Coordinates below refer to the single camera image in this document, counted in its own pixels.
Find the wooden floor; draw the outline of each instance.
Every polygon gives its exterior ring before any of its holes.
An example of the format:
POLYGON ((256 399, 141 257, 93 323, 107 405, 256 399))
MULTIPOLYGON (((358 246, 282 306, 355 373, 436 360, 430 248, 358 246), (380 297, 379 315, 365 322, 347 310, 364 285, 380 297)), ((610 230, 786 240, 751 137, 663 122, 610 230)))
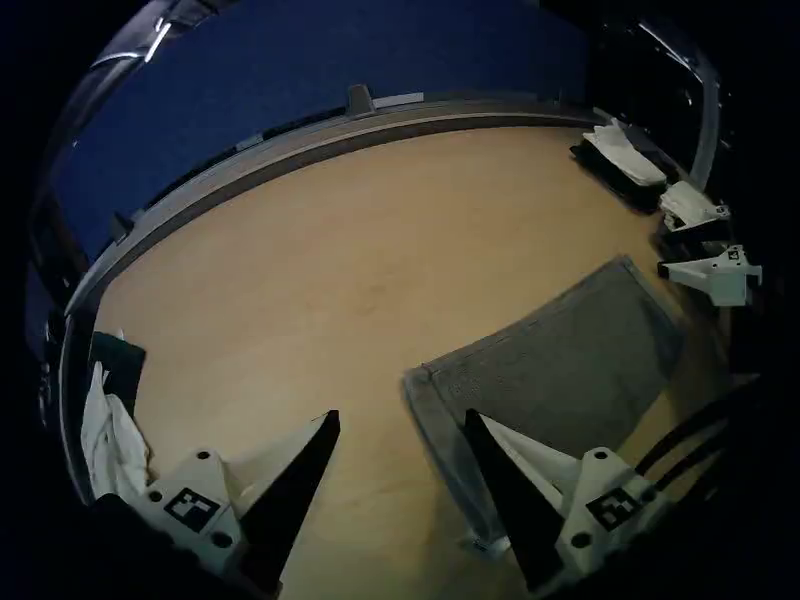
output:
POLYGON ((577 130, 410 139, 306 167, 162 241, 106 292, 99 330, 147 362, 136 419, 163 474, 233 456, 329 408, 342 434, 282 598, 525 597, 465 525, 400 392, 404 370, 521 318, 626 253, 686 320, 673 382, 620 450, 635 460, 724 383, 705 325, 655 276, 656 217, 569 158, 577 130))

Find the gray rug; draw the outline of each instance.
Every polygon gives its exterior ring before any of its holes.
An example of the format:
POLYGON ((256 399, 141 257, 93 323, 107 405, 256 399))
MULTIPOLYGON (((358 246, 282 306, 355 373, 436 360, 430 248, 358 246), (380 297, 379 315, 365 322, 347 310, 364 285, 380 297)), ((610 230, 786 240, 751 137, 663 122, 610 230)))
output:
POLYGON ((682 342, 633 262, 618 257, 521 321, 408 371, 422 438, 481 541, 504 532, 461 434, 467 409, 576 457, 617 448, 666 385, 682 342))

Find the blue backdrop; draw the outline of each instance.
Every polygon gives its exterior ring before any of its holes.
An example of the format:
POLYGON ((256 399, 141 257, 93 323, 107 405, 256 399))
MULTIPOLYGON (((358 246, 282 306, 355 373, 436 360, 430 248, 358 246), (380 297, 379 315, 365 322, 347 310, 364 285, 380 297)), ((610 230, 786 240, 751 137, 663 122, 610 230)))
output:
POLYGON ((523 91, 580 101, 586 41, 523 0, 243 0, 156 52, 96 114, 55 190, 90 258, 196 165, 270 127, 343 106, 347 87, 523 91))

